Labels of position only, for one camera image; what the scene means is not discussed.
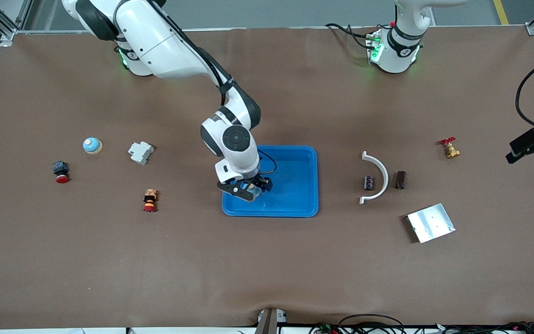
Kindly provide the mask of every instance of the metal plate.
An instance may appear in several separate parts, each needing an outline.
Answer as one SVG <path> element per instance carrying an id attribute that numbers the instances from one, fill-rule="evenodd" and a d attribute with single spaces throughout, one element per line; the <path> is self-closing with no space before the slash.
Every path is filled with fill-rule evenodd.
<path id="1" fill-rule="evenodd" d="M 442 237 L 454 232 L 451 218 L 446 213 L 442 204 L 436 204 L 426 209 L 407 215 L 407 220 L 415 232 L 420 243 Z"/>

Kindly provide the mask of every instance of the electrolytic capacitor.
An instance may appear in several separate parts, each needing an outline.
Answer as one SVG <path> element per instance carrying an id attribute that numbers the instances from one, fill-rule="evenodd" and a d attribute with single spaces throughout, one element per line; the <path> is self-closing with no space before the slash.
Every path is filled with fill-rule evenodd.
<path id="1" fill-rule="evenodd" d="M 364 189 L 365 190 L 374 190 L 375 189 L 375 178 L 367 175 L 364 178 Z"/>
<path id="2" fill-rule="evenodd" d="M 405 171 L 398 171 L 397 182 L 395 183 L 394 187 L 397 189 L 405 189 L 405 177 L 407 177 L 407 173 L 405 173 Z"/>

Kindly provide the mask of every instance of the brown mat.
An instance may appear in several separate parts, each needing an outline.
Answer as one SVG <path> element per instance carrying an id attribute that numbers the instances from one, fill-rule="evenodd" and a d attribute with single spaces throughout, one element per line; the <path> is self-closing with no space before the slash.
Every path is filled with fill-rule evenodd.
<path id="1" fill-rule="evenodd" d="M 328 30 L 191 38 L 263 108 L 259 144 L 317 150 L 320 212 L 225 216 L 199 138 L 220 102 L 210 80 L 132 76 L 92 36 L 16 36 L 0 52 L 0 328 L 248 325 L 265 307 L 289 321 L 534 321 L 534 156 L 504 158 L 529 128 L 514 109 L 534 67 L 524 27 L 432 28 L 399 75 Z M 521 105 L 534 119 L 534 78 Z M 450 136 L 451 161 L 435 144 Z M 146 166 L 127 154 L 141 140 L 157 147 Z M 407 171 L 406 189 L 358 205 L 375 170 L 363 150 Z M 142 211 L 146 188 L 157 213 Z M 436 203 L 457 231 L 412 243 L 400 217 Z"/>

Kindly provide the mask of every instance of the blue button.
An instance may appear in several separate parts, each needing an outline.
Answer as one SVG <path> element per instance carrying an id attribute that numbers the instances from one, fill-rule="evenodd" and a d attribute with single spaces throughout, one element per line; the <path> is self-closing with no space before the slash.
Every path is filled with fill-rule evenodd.
<path id="1" fill-rule="evenodd" d="M 97 138 L 90 137 L 83 141 L 82 148 L 88 154 L 97 154 L 102 150 L 102 142 Z"/>

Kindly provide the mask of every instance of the yellow floor line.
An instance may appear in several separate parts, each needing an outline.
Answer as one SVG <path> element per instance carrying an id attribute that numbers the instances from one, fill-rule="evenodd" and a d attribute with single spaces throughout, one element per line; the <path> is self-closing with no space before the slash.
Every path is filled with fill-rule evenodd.
<path id="1" fill-rule="evenodd" d="M 508 25 L 508 18 L 506 17 L 504 6 L 502 6 L 502 0 L 494 0 L 494 6 L 496 6 L 496 12 L 498 12 L 498 17 L 500 18 L 500 24 Z"/>

